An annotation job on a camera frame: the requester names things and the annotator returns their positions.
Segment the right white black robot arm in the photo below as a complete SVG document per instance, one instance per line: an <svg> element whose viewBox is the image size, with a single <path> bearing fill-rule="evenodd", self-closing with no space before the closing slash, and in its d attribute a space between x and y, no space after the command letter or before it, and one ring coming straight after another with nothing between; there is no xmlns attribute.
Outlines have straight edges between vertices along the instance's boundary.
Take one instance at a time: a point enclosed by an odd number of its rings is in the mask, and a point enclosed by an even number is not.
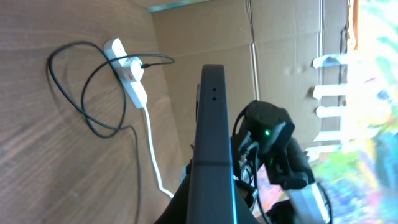
<svg viewBox="0 0 398 224"><path fill-rule="evenodd" d="M250 102L233 126L231 145L235 184L248 209L257 207L265 223L333 223L333 209L298 141L295 125L284 108L265 101ZM269 210L261 203L259 169L288 199Z"/></svg>

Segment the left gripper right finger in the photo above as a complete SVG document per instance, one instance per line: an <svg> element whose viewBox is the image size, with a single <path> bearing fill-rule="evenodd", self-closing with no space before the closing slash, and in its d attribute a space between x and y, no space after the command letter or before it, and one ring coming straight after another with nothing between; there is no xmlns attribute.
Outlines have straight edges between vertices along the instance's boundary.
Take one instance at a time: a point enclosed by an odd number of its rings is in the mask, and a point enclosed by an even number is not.
<svg viewBox="0 0 398 224"><path fill-rule="evenodd" d="M258 190L252 185L234 177L234 196L237 224L259 224L256 217L252 214Z"/></svg>

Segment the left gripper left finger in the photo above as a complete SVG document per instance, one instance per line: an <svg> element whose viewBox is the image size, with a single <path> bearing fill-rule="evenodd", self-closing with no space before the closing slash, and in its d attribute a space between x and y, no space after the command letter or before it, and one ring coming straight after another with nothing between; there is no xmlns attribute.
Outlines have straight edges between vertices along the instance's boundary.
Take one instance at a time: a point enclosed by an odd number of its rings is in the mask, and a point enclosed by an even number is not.
<svg viewBox="0 0 398 224"><path fill-rule="evenodd" d="M186 175L155 224L185 224L187 219L188 195L190 189L190 175Z"/></svg>

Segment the blue Samsung Galaxy smartphone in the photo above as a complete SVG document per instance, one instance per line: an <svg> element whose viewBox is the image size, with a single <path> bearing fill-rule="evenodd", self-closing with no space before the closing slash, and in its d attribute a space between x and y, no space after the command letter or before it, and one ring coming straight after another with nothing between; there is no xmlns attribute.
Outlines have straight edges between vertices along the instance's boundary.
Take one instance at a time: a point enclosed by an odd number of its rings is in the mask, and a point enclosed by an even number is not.
<svg viewBox="0 0 398 224"><path fill-rule="evenodd" d="M187 223L236 223L226 79L223 65L201 73Z"/></svg>

